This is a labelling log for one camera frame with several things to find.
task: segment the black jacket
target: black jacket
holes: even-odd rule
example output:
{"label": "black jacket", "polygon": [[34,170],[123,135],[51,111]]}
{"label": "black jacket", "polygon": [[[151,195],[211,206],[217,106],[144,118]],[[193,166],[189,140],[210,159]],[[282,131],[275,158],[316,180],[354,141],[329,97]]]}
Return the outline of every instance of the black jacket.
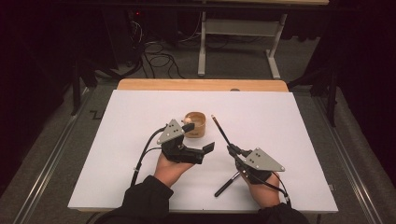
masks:
{"label": "black jacket", "polygon": [[[95,224],[157,223],[168,215],[169,198],[172,194],[173,191],[165,184],[149,175],[143,183],[126,190],[121,207],[105,213],[96,220]],[[308,223],[303,214],[284,203],[259,210],[258,221],[262,224]]]}

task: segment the white table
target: white table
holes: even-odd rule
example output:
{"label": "white table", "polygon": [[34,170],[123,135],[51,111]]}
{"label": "white table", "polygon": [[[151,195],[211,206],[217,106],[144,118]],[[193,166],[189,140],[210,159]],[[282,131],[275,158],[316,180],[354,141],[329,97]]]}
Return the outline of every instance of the white table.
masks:
{"label": "white table", "polygon": [[[211,114],[232,143],[243,149],[260,147],[286,168],[280,175],[295,209],[337,211],[292,93],[274,91],[114,91],[68,207],[80,211],[119,207],[149,137],[191,111],[205,113],[206,132],[203,138],[185,138],[185,145],[216,144],[203,164],[195,165],[173,186],[171,212],[249,213],[259,208],[242,178],[214,197],[236,170]],[[158,138],[150,147],[158,146]],[[159,153],[154,150],[145,157],[137,183],[153,174]]]}

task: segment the wooden table edge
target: wooden table edge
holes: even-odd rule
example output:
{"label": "wooden table edge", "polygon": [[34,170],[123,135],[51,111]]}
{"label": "wooden table edge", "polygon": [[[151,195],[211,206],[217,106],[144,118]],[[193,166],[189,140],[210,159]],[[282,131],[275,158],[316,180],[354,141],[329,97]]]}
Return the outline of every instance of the wooden table edge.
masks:
{"label": "wooden table edge", "polygon": [[289,91],[282,80],[125,78],[117,90],[129,91]]}

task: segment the hand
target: hand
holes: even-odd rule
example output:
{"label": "hand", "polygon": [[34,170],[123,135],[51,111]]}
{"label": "hand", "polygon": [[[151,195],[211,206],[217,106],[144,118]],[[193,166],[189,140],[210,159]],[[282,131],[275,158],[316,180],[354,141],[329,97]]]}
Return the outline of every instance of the hand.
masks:
{"label": "hand", "polygon": [[[247,182],[251,197],[261,209],[280,204],[279,191],[271,189],[264,184],[252,185],[244,175],[241,174],[241,176]],[[274,174],[271,174],[266,182],[279,188],[279,179]]]}
{"label": "hand", "polygon": [[181,175],[190,169],[194,164],[186,162],[173,162],[166,159],[161,153],[157,161],[154,177],[163,182],[168,188],[171,188]]}

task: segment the black pen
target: black pen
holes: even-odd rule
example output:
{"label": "black pen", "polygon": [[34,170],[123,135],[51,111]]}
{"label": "black pen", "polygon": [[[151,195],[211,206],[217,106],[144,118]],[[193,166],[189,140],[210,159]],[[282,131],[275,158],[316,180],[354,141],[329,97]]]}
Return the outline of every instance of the black pen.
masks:
{"label": "black pen", "polygon": [[229,180],[227,181],[227,183],[225,183],[225,184],[215,193],[215,197],[219,197],[219,195],[220,195],[225,189],[227,189],[239,175],[240,175],[239,172],[237,172],[235,175],[233,175],[233,177],[231,177],[231,179],[229,179]]}
{"label": "black pen", "polygon": [[220,131],[221,135],[224,137],[224,140],[227,142],[228,146],[231,146],[230,141],[228,140],[227,136],[225,135],[225,132],[220,127],[220,124],[214,115],[212,115],[212,119],[213,119],[213,121],[215,121],[216,126],[218,126],[219,131]]}

